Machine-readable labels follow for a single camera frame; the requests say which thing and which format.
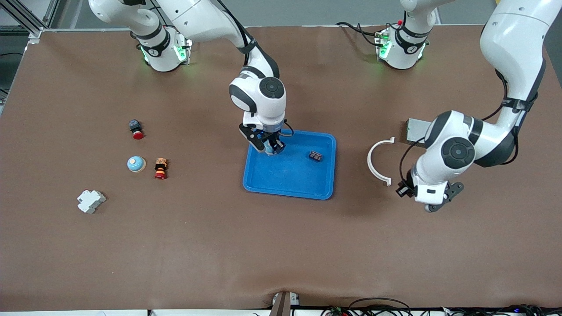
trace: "white plastic connector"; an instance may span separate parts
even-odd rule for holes
[[[378,179],[385,181],[387,187],[389,187],[392,184],[392,179],[389,177],[385,177],[383,175],[380,174],[380,172],[378,172],[375,167],[373,167],[373,162],[371,161],[371,156],[373,155],[373,150],[375,150],[375,148],[377,148],[379,145],[381,144],[394,144],[394,137],[391,137],[389,140],[387,141],[380,141],[376,144],[374,144],[371,147],[371,150],[369,150],[369,154],[367,154],[367,166],[369,167],[369,170],[371,171],[371,173],[377,177]]]
[[[77,200],[80,202],[78,208],[84,213],[91,214],[96,211],[96,207],[105,202],[106,198],[99,191],[84,190]]]
[[[291,297],[291,305],[301,305],[301,303],[300,303],[300,301],[299,301],[298,294],[293,293],[293,292],[291,292],[291,293],[289,293],[289,294],[290,294],[290,297]],[[273,296],[273,303],[272,303],[272,305],[275,305],[275,301],[277,301],[277,296],[279,296],[279,293],[276,293],[276,294]]]

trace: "red base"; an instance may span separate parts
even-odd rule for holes
[[[144,134],[142,132],[136,131],[133,132],[133,138],[134,139],[142,139],[144,137]]]
[[[166,179],[166,174],[164,172],[158,172],[157,171],[156,174],[154,175],[154,177],[156,179],[159,179],[159,180],[164,180],[164,179]]]

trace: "black cable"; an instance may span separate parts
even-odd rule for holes
[[[517,155],[519,154],[519,132],[515,131],[516,128],[513,128],[511,130],[511,133],[513,135],[513,142],[515,143],[515,153],[513,154],[513,157],[506,162],[503,162],[501,165],[509,165],[511,164],[513,161],[515,161],[515,159],[517,158]]]
[[[355,32],[358,32],[358,33],[365,33],[365,34],[368,35],[368,36],[375,36],[375,33],[365,32],[365,31],[361,32],[361,30],[359,30],[358,28],[356,28],[355,26],[353,26],[353,25],[351,25],[351,24],[349,24],[349,23],[347,23],[347,22],[337,22],[336,25],[345,25],[345,26],[348,26],[350,29],[354,30]]]
[[[379,312],[377,314],[380,314],[382,312],[387,312],[387,313],[391,313],[391,314],[395,315],[395,313],[393,311],[397,311],[400,314],[400,316],[403,316],[402,312],[407,313],[408,316],[413,316],[412,313],[411,313],[410,307],[407,306],[406,304],[404,304],[404,305],[407,307],[407,309],[400,308],[400,307],[394,307],[394,306],[390,306],[390,305],[387,305],[387,304],[376,304],[376,305],[368,306],[367,308],[370,309],[370,310],[380,309],[381,312]]]
[[[22,53],[5,53],[5,54],[0,54],[0,57],[1,57],[1,56],[8,56],[8,55],[20,55],[20,56],[23,56],[24,54],[22,54]]]
[[[232,12],[226,7],[226,5],[224,5],[222,0],[217,0],[217,1],[224,8],[224,11],[226,13],[228,13],[228,15],[232,18],[234,23],[236,23],[236,26],[238,27],[238,30],[240,31],[240,35],[242,36],[242,40],[244,41],[244,47],[248,46],[248,39],[246,38],[246,34],[248,34],[248,33],[246,32],[246,29],[244,28],[244,26],[242,26],[242,24],[238,21],[238,19],[236,19],[236,17],[234,17],[234,14],[232,14]],[[250,57],[250,53],[245,54],[245,56],[244,56],[244,66],[248,65],[248,58],[249,57]]]
[[[367,41],[367,43],[376,46],[376,47],[383,47],[382,44],[377,44],[375,42],[371,42],[367,36],[365,35],[365,32],[363,31],[363,29],[361,28],[361,24],[357,23],[357,27],[359,28],[359,31],[361,32],[361,35],[363,35],[363,38]]]
[[[347,309],[351,309],[351,306],[353,306],[353,305],[355,305],[355,304],[357,304],[357,303],[359,303],[359,302],[363,302],[363,301],[390,301],[390,302],[395,302],[395,303],[402,304],[402,305],[406,306],[406,308],[408,308],[408,309],[410,310],[410,307],[409,307],[406,303],[404,303],[404,302],[402,302],[402,301],[399,301],[399,300],[395,300],[395,299],[389,299],[389,298],[386,298],[386,297],[366,297],[366,298],[364,298],[364,299],[358,299],[358,300],[355,300],[355,301],[351,302],[351,304],[347,307]]]
[[[161,8],[161,7],[159,7],[159,6],[157,6],[156,4],[154,4],[154,1],[153,1],[153,0],[150,0],[150,3],[152,4],[152,7],[153,7],[152,9],[155,8],[155,9],[156,9],[156,12],[158,12],[158,15],[160,15],[160,17],[162,18],[162,25],[168,26],[168,25],[166,25],[166,19],[164,18],[164,15],[162,15],[162,13],[160,12],[160,10],[158,10],[158,9]]]
[[[352,312],[355,316],[360,316],[359,314],[357,314],[356,311],[352,310],[352,309],[348,309],[350,312]]]
[[[392,29],[395,30],[395,31],[399,31],[399,30],[401,30],[401,29],[403,28],[403,25],[404,25],[404,24],[406,24],[406,11],[404,11],[404,18],[402,19],[402,24],[399,25],[397,28],[395,28],[395,27],[394,27],[392,24],[390,24],[390,23],[386,23],[385,26],[386,26],[386,27],[389,27],[389,28],[392,28]]]
[[[406,158],[406,155],[408,154],[408,152],[410,151],[410,149],[412,149],[412,147],[416,146],[417,144],[419,144],[419,142],[421,142],[424,137],[421,137],[420,139],[418,139],[417,141],[415,141],[413,144],[410,145],[410,147],[408,147],[408,149],[404,152],[404,154],[402,155],[402,158],[400,158],[400,178],[402,179],[402,183],[410,190],[414,191],[413,188],[410,188],[410,186],[406,183],[406,179],[404,179],[404,174],[402,173],[402,163],[404,162],[404,158]]]
[[[505,80],[504,75],[502,75],[499,71],[497,71],[496,69],[496,75],[498,76],[498,78],[500,78],[501,83],[504,85],[504,99],[507,97],[507,81]],[[483,118],[482,120],[485,121],[491,117],[493,117],[494,115],[496,115],[502,108],[502,105],[500,105],[492,114],[486,116],[485,118]]]
[[[322,311],[322,313],[320,313],[320,316],[324,316],[324,313],[326,313],[326,312],[327,312],[328,310],[330,310],[331,308],[332,308],[331,306],[326,307],[326,308]]]
[[[285,121],[283,123],[291,129],[291,133],[290,134],[283,134],[283,133],[281,133],[281,131],[279,131],[279,135],[284,136],[284,137],[292,137],[294,135],[294,129],[289,125],[289,123],[287,123],[287,119],[285,119]]]
[[[352,30],[354,30],[355,32],[361,33],[361,35],[363,35],[363,38],[367,41],[367,43],[376,46],[376,47],[382,47],[381,44],[377,44],[375,42],[371,42],[368,38],[368,36],[375,36],[375,33],[371,33],[371,32],[365,32],[363,31],[363,28],[361,27],[360,23],[357,23],[357,27],[354,27],[353,25],[347,23],[347,22],[338,22],[336,23],[336,25],[345,25],[345,26],[349,26]]]
[[[562,313],[562,309],[555,309],[555,310],[550,310],[550,311],[546,312],[546,313],[543,314],[543,315],[544,315],[544,316],[546,316],[546,315],[553,315],[553,314],[560,315],[560,313]]]

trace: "gray floor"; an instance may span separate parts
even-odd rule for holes
[[[28,42],[27,31],[0,32],[0,55],[6,53],[23,53]],[[21,55],[12,54],[0,56],[0,89],[8,91],[16,76],[17,67],[20,64]]]
[[[402,18],[395,0],[225,0],[225,4],[246,26],[300,26],[335,24],[340,21],[385,24]],[[483,24],[496,7],[494,0],[462,0],[441,6],[444,24]],[[110,26],[89,9],[87,0],[68,1],[59,28],[99,29]]]
[[[545,46],[562,87],[562,11],[546,34]]]

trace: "blue tray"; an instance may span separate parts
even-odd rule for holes
[[[281,137],[287,145],[281,154],[268,156],[248,148],[244,188],[250,192],[327,200],[334,191],[336,139],[325,133],[295,130]],[[322,161],[309,158],[313,150]]]

